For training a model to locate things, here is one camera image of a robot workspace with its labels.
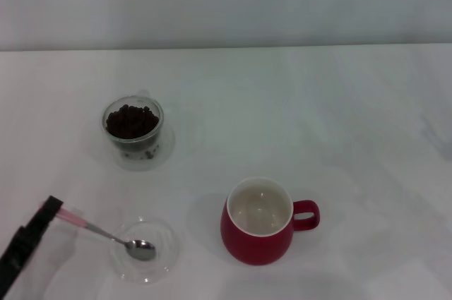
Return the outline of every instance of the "white table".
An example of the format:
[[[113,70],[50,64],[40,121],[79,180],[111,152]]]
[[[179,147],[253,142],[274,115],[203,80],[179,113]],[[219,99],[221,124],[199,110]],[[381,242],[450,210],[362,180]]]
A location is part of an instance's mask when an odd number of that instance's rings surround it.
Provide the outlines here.
[[[182,242],[174,272],[140,287],[113,272],[109,243],[55,220],[9,298],[452,299],[451,68],[449,44],[0,54],[0,250],[49,194],[110,231],[156,215]],[[99,118],[142,89],[176,143],[128,172]],[[248,176],[321,209],[263,267],[219,233]]]

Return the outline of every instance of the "metal spoon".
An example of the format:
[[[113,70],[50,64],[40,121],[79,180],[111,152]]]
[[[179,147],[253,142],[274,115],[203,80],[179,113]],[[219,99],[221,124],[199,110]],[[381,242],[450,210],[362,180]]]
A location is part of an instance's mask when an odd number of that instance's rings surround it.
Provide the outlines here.
[[[85,228],[88,231],[95,232],[117,242],[118,244],[124,245],[127,254],[136,260],[149,261],[155,258],[155,247],[150,242],[145,240],[122,241],[114,235],[111,235],[110,233],[90,223],[87,223]]]
[[[116,238],[114,235],[104,231],[103,229],[97,227],[94,224],[89,223],[88,221],[82,219],[78,215],[73,214],[65,209],[60,209],[60,211],[56,214],[56,216],[64,221],[70,222],[78,227],[82,227],[87,229],[88,231],[92,231],[96,234],[105,236],[108,239],[111,239],[121,245],[124,245],[126,248],[127,254],[129,254],[132,258],[140,261],[149,261],[155,258],[155,247],[151,243],[144,240],[132,240],[132,241],[122,241],[119,238]]]

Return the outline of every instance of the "small glass bowl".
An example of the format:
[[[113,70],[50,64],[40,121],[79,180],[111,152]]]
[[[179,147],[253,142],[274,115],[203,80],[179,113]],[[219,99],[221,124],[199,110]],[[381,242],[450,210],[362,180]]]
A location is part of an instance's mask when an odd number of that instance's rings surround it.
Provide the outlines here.
[[[125,104],[135,107],[149,107],[149,110],[159,118],[157,126],[149,133],[134,139],[121,139],[110,134],[107,130],[107,119],[110,113],[119,111]],[[105,137],[116,149],[115,155],[119,160],[151,160],[159,148],[160,131],[163,127],[163,109],[160,104],[141,95],[131,95],[113,101],[104,111],[101,119],[102,130]]]
[[[146,240],[155,247],[155,258],[139,261],[127,254],[124,246],[112,241],[110,253],[115,271],[124,281],[138,284],[154,284],[168,276],[176,266],[179,257],[179,239],[173,229],[159,218],[123,224],[114,235],[121,240]]]

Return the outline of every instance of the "spoon handle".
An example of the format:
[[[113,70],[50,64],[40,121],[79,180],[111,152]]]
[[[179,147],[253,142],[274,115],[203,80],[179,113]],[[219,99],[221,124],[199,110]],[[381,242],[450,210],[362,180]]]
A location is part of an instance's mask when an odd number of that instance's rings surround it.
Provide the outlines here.
[[[96,234],[105,236],[108,239],[115,240],[116,242],[120,244],[125,244],[124,241],[121,239],[116,238],[115,236],[111,235],[110,233],[104,231],[102,228],[99,228],[98,226],[89,223],[85,219],[79,217],[78,215],[73,214],[72,212],[69,212],[68,210],[65,210],[61,208],[58,213],[56,214],[56,217],[59,219],[69,222],[70,224],[73,224],[77,227],[82,227],[84,229],[87,229],[88,231],[92,231]]]

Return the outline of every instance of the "coffee bean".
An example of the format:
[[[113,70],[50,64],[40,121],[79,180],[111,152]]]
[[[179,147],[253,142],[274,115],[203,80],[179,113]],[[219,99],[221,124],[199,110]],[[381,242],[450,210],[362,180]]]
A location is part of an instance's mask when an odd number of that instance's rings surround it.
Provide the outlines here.
[[[151,132],[158,124],[159,118],[149,107],[135,107],[125,104],[119,111],[109,114],[107,131],[121,139],[134,139]]]

